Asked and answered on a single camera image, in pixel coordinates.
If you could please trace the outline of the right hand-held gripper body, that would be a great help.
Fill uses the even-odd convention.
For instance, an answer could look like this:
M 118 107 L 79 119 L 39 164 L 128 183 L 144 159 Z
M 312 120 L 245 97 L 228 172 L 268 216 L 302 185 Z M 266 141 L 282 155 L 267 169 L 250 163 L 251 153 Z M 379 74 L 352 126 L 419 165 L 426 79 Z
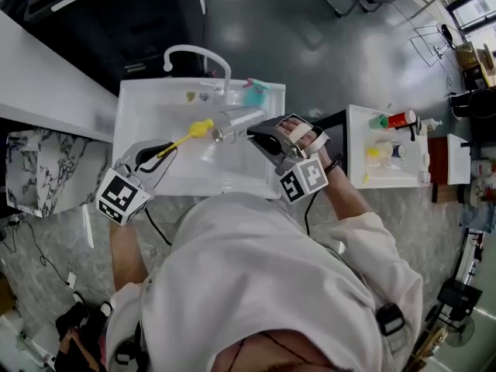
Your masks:
M 328 180 L 319 157 L 329 137 L 319 127 L 297 115 L 288 115 L 279 123 L 295 119 L 298 124 L 288 133 L 281 133 L 281 154 L 275 163 L 278 187 L 289 204 L 294 204 L 323 189 Z

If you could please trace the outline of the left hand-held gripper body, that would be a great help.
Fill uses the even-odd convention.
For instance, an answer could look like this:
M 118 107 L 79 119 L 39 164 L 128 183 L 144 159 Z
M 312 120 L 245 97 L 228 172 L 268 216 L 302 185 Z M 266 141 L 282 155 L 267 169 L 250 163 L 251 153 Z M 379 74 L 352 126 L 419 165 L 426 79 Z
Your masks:
M 124 226 L 155 198 L 153 159 L 132 165 L 131 160 L 117 160 L 108 169 L 96 195 L 96 208 L 114 223 Z

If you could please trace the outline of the person's right hand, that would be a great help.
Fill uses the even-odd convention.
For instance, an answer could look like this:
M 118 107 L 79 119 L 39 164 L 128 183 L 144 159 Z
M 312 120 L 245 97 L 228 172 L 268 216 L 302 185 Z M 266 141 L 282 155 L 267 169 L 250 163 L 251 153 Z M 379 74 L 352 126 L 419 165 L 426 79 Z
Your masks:
M 313 126 L 302 119 L 293 116 L 287 117 L 277 127 L 291 143 L 298 146 L 306 157 L 310 157 L 318 151 L 313 143 L 318 139 L 319 135 Z

